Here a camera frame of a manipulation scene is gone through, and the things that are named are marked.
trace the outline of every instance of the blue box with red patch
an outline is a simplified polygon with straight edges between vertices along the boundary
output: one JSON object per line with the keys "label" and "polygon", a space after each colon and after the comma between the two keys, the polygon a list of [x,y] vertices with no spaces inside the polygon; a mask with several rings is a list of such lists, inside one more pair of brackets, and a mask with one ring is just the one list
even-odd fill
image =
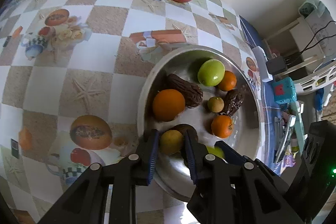
{"label": "blue box with red patch", "polygon": [[278,82],[272,83],[274,100],[279,104],[287,104],[296,101],[296,90],[294,82],[290,77],[286,77]]}

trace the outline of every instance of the small orange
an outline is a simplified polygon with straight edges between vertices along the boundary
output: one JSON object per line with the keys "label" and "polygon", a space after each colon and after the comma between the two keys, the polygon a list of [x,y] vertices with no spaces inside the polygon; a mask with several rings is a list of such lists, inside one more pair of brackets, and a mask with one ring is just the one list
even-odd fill
{"label": "small orange", "polygon": [[222,91],[232,90],[237,84],[237,78],[233,72],[226,70],[223,79],[218,84],[218,88]]}
{"label": "small orange", "polygon": [[211,123],[211,131],[213,135],[219,138],[227,138],[233,130],[232,120],[229,116],[216,116]]}
{"label": "small orange", "polygon": [[173,89],[160,91],[153,100],[152,109],[157,120],[169,122],[185,108],[185,100],[181,92]]}

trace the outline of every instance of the silver screw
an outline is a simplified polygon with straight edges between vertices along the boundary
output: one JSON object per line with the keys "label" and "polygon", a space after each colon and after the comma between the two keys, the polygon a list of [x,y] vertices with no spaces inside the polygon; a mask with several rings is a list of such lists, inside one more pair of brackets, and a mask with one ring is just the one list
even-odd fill
{"label": "silver screw", "polygon": [[128,159],[129,160],[137,160],[139,158],[139,155],[138,154],[130,154],[128,156]]}
{"label": "silver screw", "polygon": [[215,160],[215,156],[213,155],[213,154],[207,154],[206,156],[205,156],[205,159],[206,160]]}
{"label": "silver screw", "polygon": [[244,167],[247,169],[247,170],[252,170],[254,168],[254,165],[253,163],[251,162],[246,162],[244,163]]}
{"label": "silver screw", "polygon": [[94,164],[90,165],[90,169],[93,170],[93,171],[96,171],[99,168],[100,168],[100,164],[98,164],[98,163],[94,163]]}

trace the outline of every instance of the round metal tray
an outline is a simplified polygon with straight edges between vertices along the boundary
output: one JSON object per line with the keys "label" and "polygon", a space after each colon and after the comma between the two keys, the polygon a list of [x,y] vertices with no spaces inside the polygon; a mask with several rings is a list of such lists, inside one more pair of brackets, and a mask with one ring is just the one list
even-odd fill
{"label": "round metal tray", "polygon": [[[199,67],[209,59],[221,61],[226,70],[232,71],[237,78],[236,88],[244,93],[244,102],[233,116],[233,133],[226,139],[220,139],[211,134],[210,125],[216,114],[209,112],[206,107],[209,98],[224,97],[226,92],[215,87],[203,86],[197,81]],[[204,93],[203,103],[193,109],[186,108],[171,122],[158,122],[152,114],[152,101],[164,84],[165,77],[170,73],[198,84]],[[165,132],[177,124],[187,123],[196,129],[200,143],[213,146],[216,141],[223,140],[241,155],[254,159],[259,147],[259,121],[256,97],[240,68],[224,54],[212,48],[187,46],[164,56],[150,72],[139,98],[137,130],[141,137],[143,133],[146,134],[154,128]],[[154,179],[166,192],[185,202],[189,201],[195,187],[190,179],[189,169],[179,153],[171,156],[159,153]]]}

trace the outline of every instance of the white power strip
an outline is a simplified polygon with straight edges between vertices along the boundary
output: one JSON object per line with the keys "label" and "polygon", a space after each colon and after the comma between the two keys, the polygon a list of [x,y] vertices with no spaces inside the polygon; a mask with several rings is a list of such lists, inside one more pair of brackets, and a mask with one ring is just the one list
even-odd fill
{"label": "white power strip", "polygon": [[257,46],[252,49],[255,58],[257,59],[259,72],[260,72],[260,78],[263,82],[269,82],[273,80],[273,76],[268,73],[266,62],[267,57],[262,49],[262,47]]}

